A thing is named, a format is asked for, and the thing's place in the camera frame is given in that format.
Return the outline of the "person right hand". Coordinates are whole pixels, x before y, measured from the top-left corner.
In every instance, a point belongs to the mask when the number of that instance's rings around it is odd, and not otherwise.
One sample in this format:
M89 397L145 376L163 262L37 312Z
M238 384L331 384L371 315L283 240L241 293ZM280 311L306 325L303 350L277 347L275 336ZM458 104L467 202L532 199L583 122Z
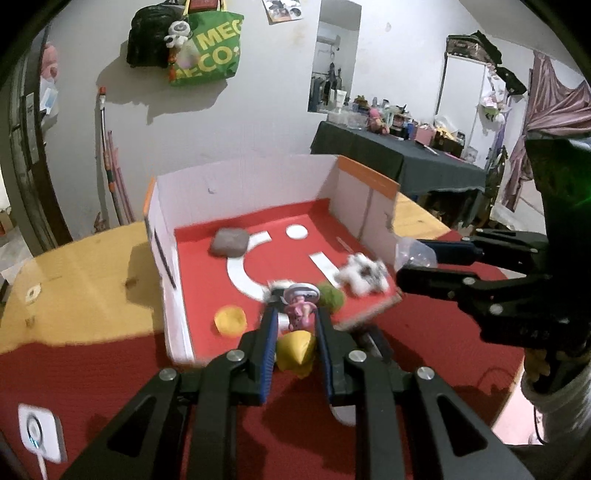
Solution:
M551 394L571 380L571 361L564 352L526 349L524 358L526 379L540 394Z

